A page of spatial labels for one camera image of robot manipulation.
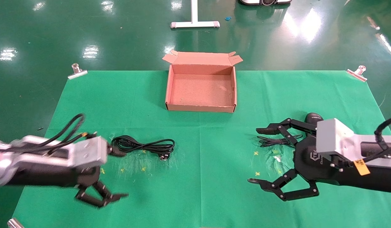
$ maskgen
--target cardboard box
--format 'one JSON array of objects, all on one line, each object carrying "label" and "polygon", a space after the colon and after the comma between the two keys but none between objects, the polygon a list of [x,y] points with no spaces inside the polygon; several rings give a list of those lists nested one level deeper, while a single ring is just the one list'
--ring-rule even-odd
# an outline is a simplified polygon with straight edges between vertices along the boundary
[{"label": "cardboard box", "polygon": [[242,62],[235,52],[177,52],[165,55],[170,62],[166,108],[170,111],[234,112],[236,74]]}]

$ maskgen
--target green cloth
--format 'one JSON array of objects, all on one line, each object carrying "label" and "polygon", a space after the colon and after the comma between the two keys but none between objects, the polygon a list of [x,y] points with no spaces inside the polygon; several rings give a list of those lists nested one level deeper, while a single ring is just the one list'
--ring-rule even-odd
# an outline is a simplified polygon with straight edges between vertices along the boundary
[{"label": "green cloth", "polygon": [[[316,112],[373,134],[384,118],[366,83],[344,71],[237,71],[233,114],[167,111],[166,83],[166,71],[90,71],[69,80],[46,137],[83,112],[81,131],[109,141],[171,138],[173,155],[109,157],[100,179],[129,197],[106,208],[74,200],[76,189],[26,187],[14,216],[28,228],[391,227],[391,193],[319,183],[320,196],[283,202],[247,182],[273,181],[293,167],[290,148],[259,147],[256,127]],[[307,186],[298,178],[284,190]]]}]

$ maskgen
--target green floor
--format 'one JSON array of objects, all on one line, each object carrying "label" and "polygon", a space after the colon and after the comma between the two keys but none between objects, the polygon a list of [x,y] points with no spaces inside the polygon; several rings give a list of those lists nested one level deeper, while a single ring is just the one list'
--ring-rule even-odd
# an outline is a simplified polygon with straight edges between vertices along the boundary
[{"label": "green floor", "polygon": [[[288,8],[199,0],[199,19],[221,27],[171,30],[170,22],[190,20],[189,2],[0,1],[0,139],[45,134],[74,62],[88,70],[167,70],[161,58],[172,48],[236,51],[244,59],[238,70],[365,65],[391,117],[391,0],[294,0]],[[20,193],[0,189],[8,205],[0,220],[11,216]]]}]

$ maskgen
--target robot device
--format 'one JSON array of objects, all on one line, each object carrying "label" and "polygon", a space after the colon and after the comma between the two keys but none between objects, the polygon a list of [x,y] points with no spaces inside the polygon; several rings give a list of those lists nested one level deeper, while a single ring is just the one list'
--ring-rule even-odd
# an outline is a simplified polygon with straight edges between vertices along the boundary
[{"label": "robot device", "polygon": [[[58,139],[70,125],[80,119],[64,140]],[[96,134],[82,133],[70,139],[84,121],[83,114],[76,115],[68,125],[50,139],[25,136],[10,144],[0,141],[0,186],[41,185],[76,187],[76,199],[96,207],[119,201],[128,194],[112,194],[99,181],[100,166],[108,155],[115,155],[113,147]],[[85,137],[85,140],[74,143]],[[89,187],[100,194],[97,199],[86,193]]]},{"label": "robot device", "polygon": [[239,0],[244,5],[263,5],[270,6],[273,4],[288,4],[292,0]]},{"label": "robot device", "polygon": [[[323,121],[314,113],[308,114],[306,120],[308,123],[288,118],[256,129],[260,134],[281,134],[295,148],[294,169],[274,182],[260,179],[248,182],[259,184],[262,190],[283,201],[318,196],[317,182],[391,192],[391,136],[382,136],[391,119],[376,129],[375,136],[355,134],[339,120]],[[289,128],[303,131],[307,137],[298,142],[287,131]],[[309,188],[283,192],[281,187],[297,175],[308,182]]]}]

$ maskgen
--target orange label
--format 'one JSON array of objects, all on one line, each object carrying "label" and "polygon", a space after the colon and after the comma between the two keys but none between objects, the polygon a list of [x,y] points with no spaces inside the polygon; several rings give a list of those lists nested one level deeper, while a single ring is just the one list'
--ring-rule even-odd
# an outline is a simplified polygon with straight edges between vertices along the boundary
[{"label": "orange label", "polygon": [[359,171],[359,174],[361,176],[370,174],[369,168],[367,168],[366,163],[363,161],[363,159],[359,159],[354,161],[354,165],[356,166],[357,171]]}]

